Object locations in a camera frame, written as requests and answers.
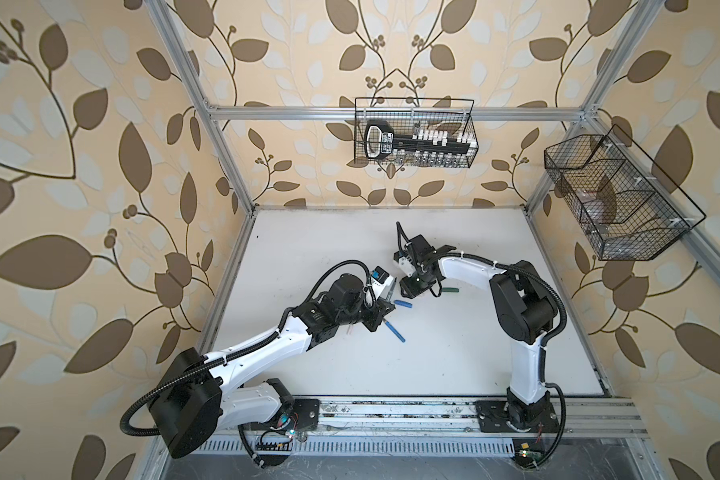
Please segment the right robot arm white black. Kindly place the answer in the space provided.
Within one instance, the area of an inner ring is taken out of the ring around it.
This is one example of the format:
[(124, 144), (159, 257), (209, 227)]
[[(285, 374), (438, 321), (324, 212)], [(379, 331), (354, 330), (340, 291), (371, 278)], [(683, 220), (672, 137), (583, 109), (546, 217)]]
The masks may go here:
[(551, 385), (545, 382), (546, 346), (567, 325), (565, 306), (554, 288), (527, 261), (503, 264), (458, 252), (450, 245), (436, 249), (423, 236), (410, 238), (401, 229), (393, 259), (404, 273), (400, 290), (405, 298), (425, 292), (438, 297), (446, 279), (492, 295), (498, 323), (512, 340), (506, 421), (517, 431), (539, 423), (551, 406)]

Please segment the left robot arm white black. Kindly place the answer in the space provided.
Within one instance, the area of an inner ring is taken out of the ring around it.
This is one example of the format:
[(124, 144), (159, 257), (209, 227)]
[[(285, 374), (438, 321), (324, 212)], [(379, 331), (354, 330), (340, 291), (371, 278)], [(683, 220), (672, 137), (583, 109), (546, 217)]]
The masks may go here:
[(256, 386), (248, 381), (331, 340), (342, 326), (361, 324), (376, 331), (394, 309), (388, 299), (394, 284), (382, 268), (367, 280), (343, 274), (327, 291), (287, 308), (270, 330), (221, 351), (180, 353), (146, 403), (170, 456), (193, 453), (220, 427), (294, 425), (294, 401), (280, 380)]

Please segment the blue pen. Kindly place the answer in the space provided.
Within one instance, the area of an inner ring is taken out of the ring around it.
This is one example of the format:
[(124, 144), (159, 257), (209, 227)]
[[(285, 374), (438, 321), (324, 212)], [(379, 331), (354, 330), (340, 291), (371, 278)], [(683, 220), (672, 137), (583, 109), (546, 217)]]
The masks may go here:
[(406, 343), (405, 337), (392, 325), (391, 322), (385, 320), (384, 324), (401, 343)]

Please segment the black white tool in basket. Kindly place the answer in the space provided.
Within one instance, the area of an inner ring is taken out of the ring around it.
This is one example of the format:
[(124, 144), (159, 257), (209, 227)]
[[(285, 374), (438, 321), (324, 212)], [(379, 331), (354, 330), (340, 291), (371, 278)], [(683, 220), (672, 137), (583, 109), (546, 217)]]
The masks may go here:
[(467, 158), (477, 153), (478, 142), (471, 132), (433, 130), (413, 127), (392, 127), (382, 120), (372, 120), (366, 124), (363, 133), (357, 140), (366, 158), (383, 160), (392, 155), (394, 158), (403, 154), (423, 157), (434, 154), (436, 158), (444, 157)]

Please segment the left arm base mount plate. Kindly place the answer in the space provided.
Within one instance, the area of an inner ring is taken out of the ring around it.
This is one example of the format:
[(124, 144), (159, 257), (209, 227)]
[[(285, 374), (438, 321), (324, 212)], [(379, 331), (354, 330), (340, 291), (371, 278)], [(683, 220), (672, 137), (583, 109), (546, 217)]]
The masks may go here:
[(297, 398), (292, 403), (281, 406), (270, 420), (251, 422), (245, 427), (254, 431), (312, 431), (319, 423), (320, 406), (321, 402), (317, 398)]

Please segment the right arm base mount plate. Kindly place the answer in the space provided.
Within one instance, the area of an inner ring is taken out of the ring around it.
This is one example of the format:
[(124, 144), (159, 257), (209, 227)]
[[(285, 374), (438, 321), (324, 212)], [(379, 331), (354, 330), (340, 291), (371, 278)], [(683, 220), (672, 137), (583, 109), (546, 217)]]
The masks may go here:
[(551, 434), (559, 431), (559, 418), (551, 401), (528, 406), (507, 400), (481, 400), (475, 404), (482, 433)]

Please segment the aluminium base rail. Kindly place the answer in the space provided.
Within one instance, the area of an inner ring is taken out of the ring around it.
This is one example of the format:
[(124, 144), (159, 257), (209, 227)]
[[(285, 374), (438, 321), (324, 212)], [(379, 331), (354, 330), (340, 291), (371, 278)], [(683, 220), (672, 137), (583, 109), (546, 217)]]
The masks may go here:
[(628, 443), (647, 438), (636, 406), (625, 399), (552, 399), (559, 431), (482, 433), (474, 404), (501, 397), (322, 396), (315, 430), (254, 431), (220, 427), (195, 454), (260, 456), (466, 457), (535, 460), (564, 441)]

